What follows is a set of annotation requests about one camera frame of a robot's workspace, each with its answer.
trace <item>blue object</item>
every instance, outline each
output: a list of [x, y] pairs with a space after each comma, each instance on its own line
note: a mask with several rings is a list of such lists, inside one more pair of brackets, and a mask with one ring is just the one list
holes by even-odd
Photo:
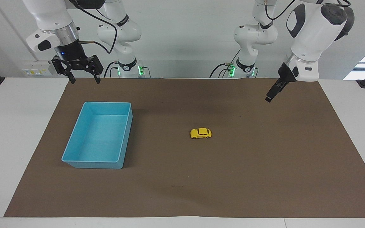
[[130, 103], [85, 102], [61, 160], [76, 168], [121, 169], [132, 118]]

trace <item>yellow toy car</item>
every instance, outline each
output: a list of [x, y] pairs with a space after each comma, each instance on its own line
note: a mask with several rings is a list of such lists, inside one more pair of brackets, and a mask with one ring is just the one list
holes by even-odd
[[212, 132], [208, 128], [198, 128], [191, 130], [191, 138], [210, 138], [212, 137]]

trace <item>white table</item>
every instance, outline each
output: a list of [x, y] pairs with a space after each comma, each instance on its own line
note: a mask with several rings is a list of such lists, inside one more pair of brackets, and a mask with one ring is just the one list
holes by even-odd
[[[0, 227], [365, 228], [359, 218], [2, 218], [67, 82], [7, 78], [0, 85]], [[320, 84], [365, 162], [365, 90], [354, 81]]]

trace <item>green light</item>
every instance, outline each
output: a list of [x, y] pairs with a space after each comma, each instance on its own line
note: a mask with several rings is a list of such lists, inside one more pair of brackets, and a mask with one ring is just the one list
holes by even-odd
[[235, 71], [236, 71], [236, 67], [232, 66], [232, 68], [230, 68], [229, 76], [233, 78]]
[[138, 66], [138, 68], [139, 68], [139, 74], [140, 75], [143, 75], [144, 74], [144, 70], [142, 69], [142, 67], [141, 66]]

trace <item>brown table mat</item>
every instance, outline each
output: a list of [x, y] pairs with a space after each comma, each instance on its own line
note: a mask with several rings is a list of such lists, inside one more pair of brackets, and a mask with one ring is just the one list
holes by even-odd
[[[77, 79], [5, 216], [365, 218], [365, 164], [319, 83], [269, 104], [274, 82]], [[61, 161], [85, 101], [132, 103], [122, 170]], [[199, 127], [212, 138], [191, 139]]]

